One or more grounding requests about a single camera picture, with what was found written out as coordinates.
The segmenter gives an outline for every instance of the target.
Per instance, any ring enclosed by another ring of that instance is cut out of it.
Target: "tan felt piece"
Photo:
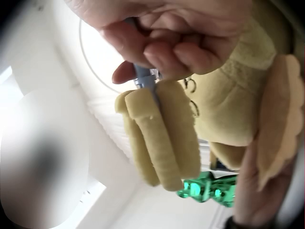
[[[304,82],[300,64],[292,55],[278,55],[264,90],[259,120],[259,189],[276,176],[296,154],[303,128]]]
[[[213,154],[230,170],[238,170],[242,164],[246,147],[228,146],[209,142]]]
[[[161,113],[148,88],[125,96],[131,119],[139,126],[158,178],[168,191],[183,188],[179,167]]]
[[[190,99],[176,81],[160,81],[156,93],[181,178],[197,178],[201,162]]]
[[[124,92],[117,97],[115,110],[117,113],[123,115],[124,129],[129,137],[130,147],[138,173],[149,185],[157,186],[160,184],[160,181],[150,160],[144,137],[138,125],[129,117],[126,107],[125,96],[131,92]]]

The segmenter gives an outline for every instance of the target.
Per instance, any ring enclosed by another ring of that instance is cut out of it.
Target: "fingernail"
[[[124,48],[124,37],[119,34],[114,34],[109,30],[102,30],[100,32],[101,36],[105,38],[105,40],[111,44],[117,51],[121,51]]]
[[[162,70],[163,69],[163,61],[155,54],[152,54],[150,52],[144,52],[145,57],[147,58],[147,60],[153,65],[155,66],[158,70]]]

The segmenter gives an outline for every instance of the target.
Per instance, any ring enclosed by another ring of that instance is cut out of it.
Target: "stuffed animal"
[[[303,28],[279,1],[253,4],[222,67],[194,74],[180,85],[160,81],[153,92],[159,106],[147,88],[117,98],[116,111],[123,115],[135,165],[148,184],[177,191],[181,179],[195,178],[200,172],[197,135],[234,170],[256,138],[253,163],[260,189],[296,154],[303,129]]]
[[[180,83],[192,101],[199,137],[209,141],[211,153],[227,168],[239,169],[246,146],[258,135],[262,188],[296,153],[304,82],[298,59],[287,55],[300,43],[292,25],[270,1],[253,3],[226,63]]]

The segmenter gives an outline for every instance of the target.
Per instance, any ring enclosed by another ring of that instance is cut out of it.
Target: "green shiny object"
[[[226,207],[234,206],[236,175],[215,178],[211,172],[201,172],[198,179],[185,180],[184,189],[177,195],[182,198],[192,197],[199,203],[210,198]]]

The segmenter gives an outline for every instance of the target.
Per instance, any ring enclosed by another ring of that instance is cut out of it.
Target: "black wristband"
[[[263,227],[247,227],[236,224],[233,221],[233,217],[228,218],[224,229],[271,229],[270,225],[266,225]]]

